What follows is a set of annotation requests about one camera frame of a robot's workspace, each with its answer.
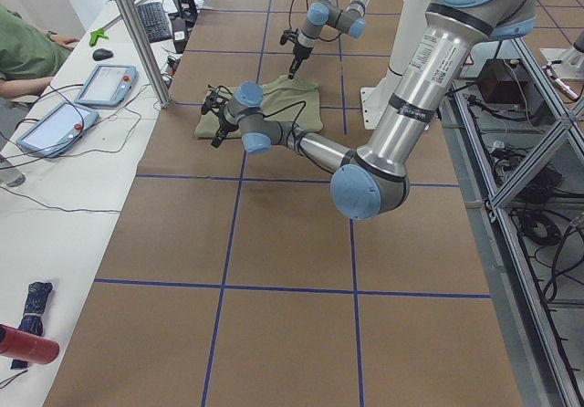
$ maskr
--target computer mouse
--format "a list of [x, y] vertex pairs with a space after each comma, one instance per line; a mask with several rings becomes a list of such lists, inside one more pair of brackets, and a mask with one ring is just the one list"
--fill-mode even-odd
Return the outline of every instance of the computer mouse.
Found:
[[93, 52], [93, 59], [96, 62], [100, 60], [105, 60], [106, 58], [113, 57], [113, 53], [106, 48], [98, 48]]

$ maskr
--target person's arm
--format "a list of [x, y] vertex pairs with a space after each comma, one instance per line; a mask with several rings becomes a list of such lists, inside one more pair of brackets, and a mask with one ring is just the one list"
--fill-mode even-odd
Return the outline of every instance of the person's arm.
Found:
[[0, 79], [0, 97], [3, 99], [17, 99], [23, 95], [40, 95], [52, 79], [52, 77], [31, 78], [30, 80]]
[[[39, 33], [42, 33], [43, 35], [48, 34], [48, 31], [45, 30], [45, 28], [42, 28], [40, 26], [35, 26], [34, 24], [32, 25], [34, 28], [36, 28], [36, 30]], [[74, 42], [78, 42], [79, 39], [73, 36], [63, 36], [63, 35], [55, 35], [55, 34], [51, 34], [48, 36], [48, 38], [50, 40], [52, 40], [53, 42], [55, 42], [57, 45], [62, 46], [63, 48], [66, 49], [73, 49], [73, 47], [70, 47], [69, 44], [72, 44]]]

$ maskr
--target gray floor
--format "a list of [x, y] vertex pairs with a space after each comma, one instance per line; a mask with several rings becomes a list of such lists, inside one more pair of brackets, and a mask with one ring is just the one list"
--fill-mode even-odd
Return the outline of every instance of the gray floor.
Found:
[[[16, 124], [25, 117], [26, 110], [13, 105], [5, 99], [0, 99], [0, 132], [10, 138], [15, 131]], [[0, 150], [4, 148], [6, 141], [0, 136]]]

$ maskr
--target red bottle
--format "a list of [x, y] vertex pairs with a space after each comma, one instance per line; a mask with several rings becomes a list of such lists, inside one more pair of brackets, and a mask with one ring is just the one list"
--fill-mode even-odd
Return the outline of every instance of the red bottle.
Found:
[[53, 340], [0, 324], [0, 355], [30, 363], [48, 364], [59, 351]]

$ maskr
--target green towel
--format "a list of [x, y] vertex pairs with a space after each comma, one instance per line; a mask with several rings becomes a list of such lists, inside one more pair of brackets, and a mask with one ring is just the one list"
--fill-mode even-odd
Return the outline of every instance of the green towel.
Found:
[[[297, 123], [303, 129], [310, 131], [321, 131], [322, 121], [320, 120], [320, 96], [318, 94], [318, 84], [305, 81], [299, 78], [289, 79], [287, 76], [281, 76], [276, 81], [262, 85], [264, 91], [264, 101], [261, 109], [265, 115], [276, 112], [289, 104], [304, 100], [307, 106], [298, 117]], [[294, 106], [282, 113], [278, 113], [271, 120], [292, 121], [298, 115], [302, 106]], [[201, 120], [194, 130], [195, 138], [212, 138], [219, 129], [219, 121], [213, 113], [208, 112], [201, 116]], [[228, 138], [241, 138], [241, 133], [234, 131], [229, 134]]]

